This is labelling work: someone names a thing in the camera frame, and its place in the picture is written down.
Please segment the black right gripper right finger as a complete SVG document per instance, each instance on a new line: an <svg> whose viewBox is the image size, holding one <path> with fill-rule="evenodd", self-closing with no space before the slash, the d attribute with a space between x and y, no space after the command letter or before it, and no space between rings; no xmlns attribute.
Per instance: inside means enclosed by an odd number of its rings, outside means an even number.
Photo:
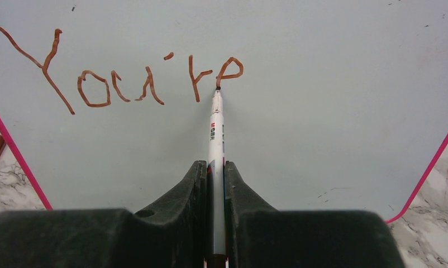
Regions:
<svg viewBox="0 0 448 268"><path fill-rule="evenodd" d="M280 211L227 162L230 267L403 267L389 227L365 210Z"/></svg>

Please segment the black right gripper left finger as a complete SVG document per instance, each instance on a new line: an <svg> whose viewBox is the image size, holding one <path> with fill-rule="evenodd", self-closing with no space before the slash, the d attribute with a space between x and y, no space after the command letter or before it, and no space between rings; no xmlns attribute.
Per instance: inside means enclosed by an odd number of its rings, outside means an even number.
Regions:
<svg viewBox="0 0 448 268"><path fill-rule="evenodd" d="M127 209L0 213L0 267L202 267L207 164L159 199Z"/></svg>

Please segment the white whiteboard marker pen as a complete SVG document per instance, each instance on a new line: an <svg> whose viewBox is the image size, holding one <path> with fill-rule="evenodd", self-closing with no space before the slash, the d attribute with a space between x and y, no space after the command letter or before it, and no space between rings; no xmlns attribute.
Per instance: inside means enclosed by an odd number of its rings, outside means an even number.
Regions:
<svg viewBox="0 0 448 268"><path fill-rule="evenodd" d="M221 87L214 91L209 123L209 153L207 168L207 267L225 267L225 142L223 131L223 98Z"/></svg>

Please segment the pink framed whiteboard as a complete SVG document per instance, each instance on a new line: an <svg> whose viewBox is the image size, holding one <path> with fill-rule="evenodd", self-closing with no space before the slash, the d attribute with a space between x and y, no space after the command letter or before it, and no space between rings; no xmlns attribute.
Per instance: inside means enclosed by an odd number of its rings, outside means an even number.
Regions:
<svg viewBox="0 0 448 268"><path fill-rule="evenodd" d="M208 157L281 210L398 214L448 133L448 1L0 1L0 125L55 209Z"/></svg>

